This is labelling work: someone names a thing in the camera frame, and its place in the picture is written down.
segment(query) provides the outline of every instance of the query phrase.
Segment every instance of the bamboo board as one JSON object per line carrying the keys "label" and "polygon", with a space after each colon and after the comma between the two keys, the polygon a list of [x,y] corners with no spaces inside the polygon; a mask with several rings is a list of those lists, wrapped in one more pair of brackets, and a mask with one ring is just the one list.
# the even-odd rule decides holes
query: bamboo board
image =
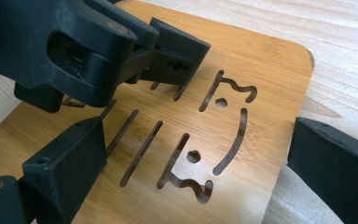
{"label": "bamboo board", "polygon": [[[178,87],[152,83],[121,85],[116,105],[104,120],[105,141],[117,134],[130,113],[138,116],[118,142],[74,223],[259,223],[274,188],[312,72],[308,51],[291,42],[130,1],[118,4],[144,21],[151,16],[212,45],[199,72],[178,101]],[[239,86],[220,83],[210,103],[199,112],[218,71]],[[239,151],[221,175],[213,168],[227,155],[238,135],[243,108],[246,130]],[[20,104],[0,125],[0,175],[22,176],[21,164],[70,125],[98,116],[101,109],[63,107],[54,115]],[[163,125],[127,186],[119,183],[149,132]],[[157,183],[184,133],[189,139],[172,172],[201,185],[213,182],[209,201],[199,203],[192,188]],[[187,153],[197,150],[200,161]]]}

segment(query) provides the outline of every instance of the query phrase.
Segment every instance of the clamp jaw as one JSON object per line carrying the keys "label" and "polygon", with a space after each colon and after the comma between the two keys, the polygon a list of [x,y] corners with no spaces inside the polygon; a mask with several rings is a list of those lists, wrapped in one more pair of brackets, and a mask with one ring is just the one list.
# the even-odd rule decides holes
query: clamp jaw
{"label": "clamp jaw", "polygon": [[1,0],[0,74],[16,81],[15,95],[57,112],[64,94],[104,107],[123,82],[187,85],[211,46],[117,2]]}

